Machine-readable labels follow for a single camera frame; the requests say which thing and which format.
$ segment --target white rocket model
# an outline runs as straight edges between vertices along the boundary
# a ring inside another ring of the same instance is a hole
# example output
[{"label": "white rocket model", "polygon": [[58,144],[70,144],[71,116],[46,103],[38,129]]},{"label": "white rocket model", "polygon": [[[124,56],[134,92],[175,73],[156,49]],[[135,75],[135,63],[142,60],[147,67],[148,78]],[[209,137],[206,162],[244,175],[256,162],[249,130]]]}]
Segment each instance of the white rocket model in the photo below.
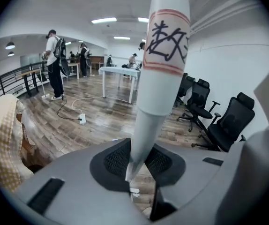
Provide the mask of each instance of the white rocket model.
[{"label": "white rocket model", "polygon": [[187,57],[189,18],[189,0],[151,0],[127,181],[140,170],[173,108]]}]

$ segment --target power strip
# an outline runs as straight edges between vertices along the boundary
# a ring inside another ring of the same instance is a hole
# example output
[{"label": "power strip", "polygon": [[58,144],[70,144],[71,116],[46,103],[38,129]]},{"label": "power strip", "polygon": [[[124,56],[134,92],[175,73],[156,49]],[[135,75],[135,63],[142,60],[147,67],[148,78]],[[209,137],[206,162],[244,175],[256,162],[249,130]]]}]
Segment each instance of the power strip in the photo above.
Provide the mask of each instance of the power strip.
[{"label": "power strip", "polygon": [[80,125],[86,124],[87,121],[86,121],[86,116],[84,115],[84,113],[79,115],[79,119],[80,119],[79,120]]}]

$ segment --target handwritten chinese character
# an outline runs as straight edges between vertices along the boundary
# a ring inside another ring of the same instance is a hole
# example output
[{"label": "handwritten chinese character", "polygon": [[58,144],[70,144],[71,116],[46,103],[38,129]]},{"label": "handwritten chinese character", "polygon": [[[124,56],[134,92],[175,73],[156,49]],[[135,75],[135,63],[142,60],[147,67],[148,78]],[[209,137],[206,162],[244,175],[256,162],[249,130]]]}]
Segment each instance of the handwritten chinese character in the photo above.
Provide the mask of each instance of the handwritten chinese character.
[{"label": "handwritten chinese character", "polygon": [[[155,32],[152,35],[152,37],[155,37],[155,40],[153,39],[151,41],[146,51],[149,51],[149,54],[153,53],[153,54],[163,56],[165,61],[170,61],[171,58],[174,56],[176,50],[178,50],[183,63],[186,63],[185,61],[187,57],[188,40],[189,40],[189,38],[185,36],[187,33],[182,32],[180,28],[177,28],[174,30],[172,34],[168,35],[166,32],[163,31],[164,29],[169,28],[169,26],[165,24],[164,20],[161,21],[160,25],[158,25],[156,22],[154,23],[154,25],[155,25],[155,28],[152,29],[152,31],[155,31]],[[187,40],[187,45],[184,45],[183,48],[181,48],[179,44],[182,41],[184,36]],[[159,46],[162,42],[165,42],[165,41],[173,41],[175,44],[170,54],[163,53],[156,50],[157,46]]]}]

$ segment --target black office chair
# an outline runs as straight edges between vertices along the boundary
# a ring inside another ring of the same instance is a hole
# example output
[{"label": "black office chair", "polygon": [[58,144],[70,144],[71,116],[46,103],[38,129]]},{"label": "black office chair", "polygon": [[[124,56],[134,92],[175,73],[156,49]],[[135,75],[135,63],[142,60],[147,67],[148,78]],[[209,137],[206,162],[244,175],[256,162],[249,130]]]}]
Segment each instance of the black office chair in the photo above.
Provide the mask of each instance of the black office chair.
[{"label": "black office chair", "polygon": [[184,97],[187,94],[187,91],[189,88],[193,86],[193,82],[195,81],[194,77],[187,76],[187,73],[184,73],[182,76],[182,80],[179,86],[179,90],[175,99],[174,105],[177,107],[178,104],[183,104],[183,101],[181,100],[182,97]]},{"label": "black office chair", "polygon": [[[202,137],[207,144],[199,145],[193,143],[192,147],[199,146],[213,151],[220,151],[221,149],[228,152],[242,130],[254,118],[255,113],[252,110],[253,107],[254,100],[242,92],[240,92],[237,97],[232,97],[226,113],[216,124],[214,124],[215,121],[218,117],[221,117],[221,115],[217,112],[215,113],[216,117],[209,125],[207,132],[210,141],[200,134],[199,137]],[[240,141],[246,141],[243,135]]]},{"label": "black office chair", "polygon": [[192,96],[187,102],[187,108],[193,116],[190,116],[184,112],[181,117],[177,118],[177,121],[179,121],[179,119],[185,119],[190,121],[190,128],[188,130],[189,132],[191,132],[193,129],[193,123],[200,127],[201,132],[205,127],[199,121],[198,116],[206,119],[212,119],[213,115],[211,115],[210,112],[214,109],[216,105],[220,105],[219,103],[213,101],[214,104],[209,111],[206,111],[204,109],[209,92],[209,83],[207,81],[199,79],[198,82],[193,83]]}]

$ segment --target black backpack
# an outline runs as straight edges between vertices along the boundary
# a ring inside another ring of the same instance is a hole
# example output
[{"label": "black backpack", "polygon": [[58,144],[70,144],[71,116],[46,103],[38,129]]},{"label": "black backpack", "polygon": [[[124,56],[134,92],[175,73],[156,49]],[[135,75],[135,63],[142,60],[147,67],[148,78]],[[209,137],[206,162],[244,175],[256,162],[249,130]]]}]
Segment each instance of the black backpack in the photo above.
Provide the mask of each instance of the black backpack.
[{"label": "black backpack", "polygon": [[63,38],[58,39],[55,37],[57,40],[55,50],[54,50],[54,56],[57,59],[66,59],[66,41]]}]

